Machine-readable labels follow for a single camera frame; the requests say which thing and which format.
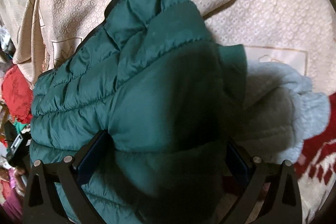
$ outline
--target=hand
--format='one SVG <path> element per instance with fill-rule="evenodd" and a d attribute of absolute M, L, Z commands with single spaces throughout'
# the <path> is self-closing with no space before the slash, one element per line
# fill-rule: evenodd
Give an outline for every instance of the hand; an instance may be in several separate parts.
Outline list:
<path fill-rule="evenodd" d="M 26 192 L 26 186 L 22 181 L 21 176 L 25 173 L 26 171 L 20 167 L 16 167 L 14 171 L 14 179 L 16 183 L 16 188 L 22 191 L 23 193 Z"/>

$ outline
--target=metal screw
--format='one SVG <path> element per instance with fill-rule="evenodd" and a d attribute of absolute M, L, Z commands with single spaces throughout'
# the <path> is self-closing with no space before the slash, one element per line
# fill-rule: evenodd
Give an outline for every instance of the metal screw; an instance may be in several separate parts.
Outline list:
<path fill-rule="evenodd" d="M 259 163 L 261 163 L 261 158 L 258 157 L 258 156 L 255 156 L 255 157 L 253 157 L 253 162 L 254 162 L 255 164 L 259 164 Z"/>
<path fill-rule="evenodd" d="M 34 166 L 35 166 L 35 167 L 38 167 L 40 164 L 41 164 L 41 161 L 40 161 L 40 160 L 35 160 L 35 161 L 34 161 Z"/>
<path fill-rule="evenodd" d="M 285 160 L 285 165 L 290 167 L 292 166 L 292 162 L 290 160 Z"/>
<path fill-rule="evenodd" d="M 64 157 L 63 161 L 64 161 L 65 163 L 69 163 L 69 162 L 71 162 L 71 161 L 72 161 L 72 156 L 66 156 L 66 157 Z"/>

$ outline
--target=green fabric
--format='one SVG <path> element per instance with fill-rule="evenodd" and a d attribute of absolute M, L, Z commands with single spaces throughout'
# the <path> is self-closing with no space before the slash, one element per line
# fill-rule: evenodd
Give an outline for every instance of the green fabric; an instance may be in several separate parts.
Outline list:
<path fill-rule="evenodd" d="M 18 122 L 16 119 L 13 123 L 13 126 L 15 126 L 15 129 L 16 129 L 16 133 L 20 133 L 27 125 L 28 123 L 23 124 L 23 123 Z"/>
<path fill-rule="evenodd" d="M 201 223 L 222 196 L 220 132 L 242 109 L 244 48 L 215 44 L 190 0 L 112 0 L 105 17 L 38 79 L 31 159 L 61 161 L 107 129 L 113 143 L 83 186 L 103 219 Z"/>

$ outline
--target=bed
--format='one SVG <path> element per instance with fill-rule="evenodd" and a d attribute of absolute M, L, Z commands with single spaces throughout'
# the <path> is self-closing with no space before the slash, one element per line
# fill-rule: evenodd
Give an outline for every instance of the bed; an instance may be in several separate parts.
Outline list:
<path fill-rule="evenodd" d="M 16 63 L 33 87 L 38 75 L 68 59 L 104 19 L 110 0 L 0 0 L 0 16 L 16 46 Z M 216 42 L 242 43 L 248 58 L 291 65 L 313 79 L 314 90 L 336 91 L 336 0 L 193 0 Z M 295 163 L 303 223 L 321 209 L 336 181 L 336 121 L 305 142 Z M 219 217 L 236 200 L 227 194 Z M 258 214 L 262 200 L 250 220 Z"/>

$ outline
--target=green cloth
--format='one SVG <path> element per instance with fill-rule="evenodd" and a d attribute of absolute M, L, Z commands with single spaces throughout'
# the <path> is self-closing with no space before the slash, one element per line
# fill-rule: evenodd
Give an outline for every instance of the green cloth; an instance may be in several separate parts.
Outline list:
<path fill-rule="evenodd" d="M 20 133 L 27 125 L 28 123 L 23 124 L 23 123 L 18 122 L 16 119 L 13 123 L 13 126 L 15 126 L 15 129 L 16 129 L 16 133 Z"/>
<path fill-rule="evenodd" d="M 245 81 L 243 46 L 217 45 L 190 0 L 112 0 L 76 54 L 39 77 L 31 159 L 61 161 L 107 129 L 113 143 L 83 186 L 103 219 L 201 223 L 223 194 L 220 133 L 235 130 Z"/>

